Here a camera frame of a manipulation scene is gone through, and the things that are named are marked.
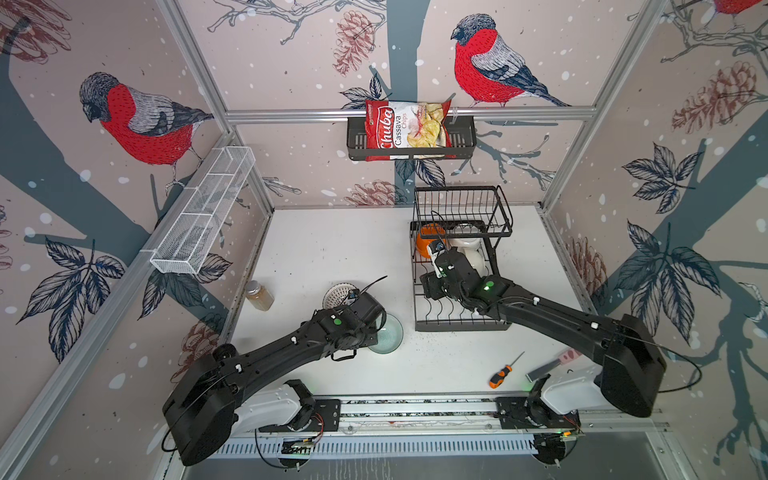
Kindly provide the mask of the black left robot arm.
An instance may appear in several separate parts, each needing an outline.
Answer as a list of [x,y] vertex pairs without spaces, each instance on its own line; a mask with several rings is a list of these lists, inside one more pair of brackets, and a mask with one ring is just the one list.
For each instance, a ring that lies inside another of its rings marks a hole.
[[237,410],[262,388],[340,351],[354,358],[359,349],[377,343],[386,322],[385,308],[371,294],[355,290],[350,304],[316,310],[296,330],[264,347],[241,354],[226,343],[193,361],[162,407],[182,464],[196,465],[213,455],[236,425],[253,428],[254,417]]

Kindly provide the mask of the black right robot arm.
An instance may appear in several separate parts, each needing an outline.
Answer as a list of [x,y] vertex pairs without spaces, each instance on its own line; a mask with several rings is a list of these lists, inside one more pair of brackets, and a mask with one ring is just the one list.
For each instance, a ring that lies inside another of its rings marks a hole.
[[518,324],[560,342],[601,367],[600,397],[625,414],[651,415],[667,364],[645,324],[626,314],[616,320],[576,310],[534,294],[499,275],[482,277],[452,248],[420,276],[432,300],[450,298],[495,321]]

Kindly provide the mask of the light green glazed bowl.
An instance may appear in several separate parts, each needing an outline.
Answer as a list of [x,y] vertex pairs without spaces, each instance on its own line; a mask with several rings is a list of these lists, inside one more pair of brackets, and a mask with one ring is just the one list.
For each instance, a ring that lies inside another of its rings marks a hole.
[[399,348],[404,338],[404,329],[399,319],[392,314],[382,313],[376,319],[376,343],[368,346],[374,353],[386,355]]

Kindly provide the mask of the cream ceramic bowl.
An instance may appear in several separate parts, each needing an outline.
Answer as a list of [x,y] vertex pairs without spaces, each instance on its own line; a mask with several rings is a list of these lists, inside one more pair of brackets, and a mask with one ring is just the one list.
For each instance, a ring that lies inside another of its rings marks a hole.
[[473,269],[475,269],[480,276],[486,276],[488,269],[484,255],[480,248],[464,248],[463,253]]

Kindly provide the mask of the orange plastic bowl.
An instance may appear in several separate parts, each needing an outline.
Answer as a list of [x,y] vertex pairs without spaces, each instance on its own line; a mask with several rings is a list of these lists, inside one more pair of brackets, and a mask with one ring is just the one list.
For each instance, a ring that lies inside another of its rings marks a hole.
[[448,243],[446,242],[445,234],[444,228],[437,223],[429,223],[421,227],[415,240],[418,258],[423,261],[430,260],[427,246],[435,239],[442,240],[447,248]]

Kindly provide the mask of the white plastic bowl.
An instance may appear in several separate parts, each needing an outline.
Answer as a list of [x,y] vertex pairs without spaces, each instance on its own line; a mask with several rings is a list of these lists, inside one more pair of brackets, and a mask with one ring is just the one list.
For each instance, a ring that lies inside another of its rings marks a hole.
[[483,244],[481,237],[450,238],[451,245],[458,249],[478,250]]

